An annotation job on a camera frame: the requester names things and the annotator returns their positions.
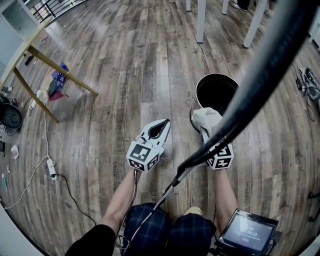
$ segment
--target small monitor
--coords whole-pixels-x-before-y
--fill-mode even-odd
[[[217,246],[262,255],[277,225],[277,220],[237,209],[218,239]]]

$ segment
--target white towel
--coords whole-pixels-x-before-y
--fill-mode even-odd
[[[203,107],[193,111],[191,120],[196,127],[203,127],[209,133],[212,134],[213,128],[221,121],[222,116],[218,111],[211,107]]]

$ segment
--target checkered shorts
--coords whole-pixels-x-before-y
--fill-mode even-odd
[[[129,241],[137,227],[155,207],[144,203],[131,208],[125,221],[124,237]],[[206,256],[215,232],[214,224],[200,215],[179,217],[171,225],[168,215],[160,207],[142,225],[125,255],[180,255]]]

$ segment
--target display screen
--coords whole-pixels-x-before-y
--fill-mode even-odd
[[[236,214],[223,235],[223,240],[261,252],[274,229],[273,225],[261,224]]]

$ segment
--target sleeve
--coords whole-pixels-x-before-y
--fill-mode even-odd
[[[115,248],[115,232],[107,225],[93,227],[66,252],[65,256],[95,255],[112,256]]]

